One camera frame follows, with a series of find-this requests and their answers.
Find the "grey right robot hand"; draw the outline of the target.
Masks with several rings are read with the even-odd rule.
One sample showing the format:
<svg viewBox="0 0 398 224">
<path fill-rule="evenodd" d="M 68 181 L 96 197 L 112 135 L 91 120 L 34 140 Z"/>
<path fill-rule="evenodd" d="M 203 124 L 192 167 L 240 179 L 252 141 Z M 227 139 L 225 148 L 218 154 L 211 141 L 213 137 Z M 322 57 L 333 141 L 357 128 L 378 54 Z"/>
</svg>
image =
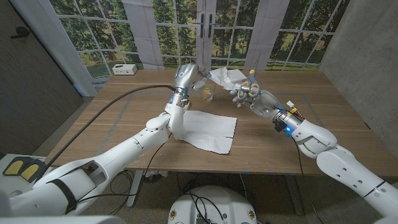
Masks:
<svg viewBox="0 0 398 224">
<path fill-rule="evenodd" d="M 231 90 L 230 94 L 234 95 L 233 102 L 237 103 L 238 108 L 246 105 L 256 115 L 271 120 L 277 132 L 291 135 L 304 121 L 297 112 L 282 106 L 271 92 L 263 90 L 258 84 L 244 82 L 239 89 Z"/>
</svg>

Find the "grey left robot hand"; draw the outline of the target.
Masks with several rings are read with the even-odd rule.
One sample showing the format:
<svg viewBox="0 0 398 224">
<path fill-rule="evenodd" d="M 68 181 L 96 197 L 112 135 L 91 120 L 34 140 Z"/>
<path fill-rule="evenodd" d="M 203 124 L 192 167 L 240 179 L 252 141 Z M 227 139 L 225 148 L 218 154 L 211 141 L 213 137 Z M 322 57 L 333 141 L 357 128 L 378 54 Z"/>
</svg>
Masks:
<svg viewBox="0 0 398 224">
<path fill-rule="evenodd" d="M 174 77 L 175 91 L 170 99 L 170 104 L 180 106 L 187 110 L 190 106 L 188 91 L 205 87 L 206 79 L 210 78 L 209 70 L 195 63 L 188 63 L 178 67 Z"/>
</svg>

